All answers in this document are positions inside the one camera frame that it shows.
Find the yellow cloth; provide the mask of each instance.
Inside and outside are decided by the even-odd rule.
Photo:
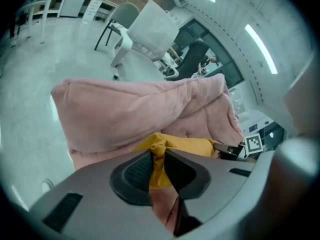
[[[210,158],[215,153],[214,143],[213,140],[205,138],[181,138],[163,133],[154,133],[137,146],[134,152],[150,149],[154,154],[153,174],[150,179],[149,189],[158,190],[171,186],[164,169],[166,149],[180,150]]]

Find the chair leg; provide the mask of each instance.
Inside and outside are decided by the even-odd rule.
[[[97,50],[97,47],[98,47],[98,45],[99,45],[99,43],[100,43],[100,41],[101,41],[101,38],[104,36],[107,28],[109,27],[109,25],[110,25],[111,23],[112,23],[112,20],[110,20],[109,23],[108,23],[108,24],[106,25],[106,27],[104,28],[102,34],[100,35],[100,38],[99,38],[98,42],[97,42],[96,45],[95,45],[94,50]]]
[[[107,41],[106,41],[106,43],[105,43],[105,46],[108,45],[109,39],[110,39],[110,37],[111,37],[111,33],[112,33],[112,29],[110,29],[110,33],[109,33],[108,39],[107,39]]]

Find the pink blanket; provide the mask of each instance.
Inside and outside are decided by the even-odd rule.
[[[76,169],[130,153],[157,132],[228,145],[243,140],[223,74],[162,82],[69,79],[51,94]],[[150,194],[154,212],[168,223],[177,194]],[[174,223],[166,226],[172,231]]]

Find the chair backrest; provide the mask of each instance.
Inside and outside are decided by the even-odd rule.
[[[160,60],[165,55],[178,33],[174,21],[152,0],[148,1],[127,31],[133,41],[132,49],[152,61]]]
[[[111,19],[128,29],[139,13],[139,9],[133,3],[124,2],[114,10]]]
[[[173,81],[190,78],[198,70],[198,64],[209,50],[209,45],[202,40],[196,40],[189,46],[183,61],[177,68],[179,76],[172,79]]]

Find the gray floor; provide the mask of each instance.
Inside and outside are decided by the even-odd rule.
[[[0,42],[0,179],[9,198],[25,208],[42,195],[45,178],[57,184],[74,171],[50,92],[67,78],[112,80],[108,32],[94,51],[104,25],[49,18],[43,44],[36,23],[32,37],[22,30],[15,47],[8,34]],[[118,40],[113,34],[110,47]],[[144,81],[152,73],[134,75]]]

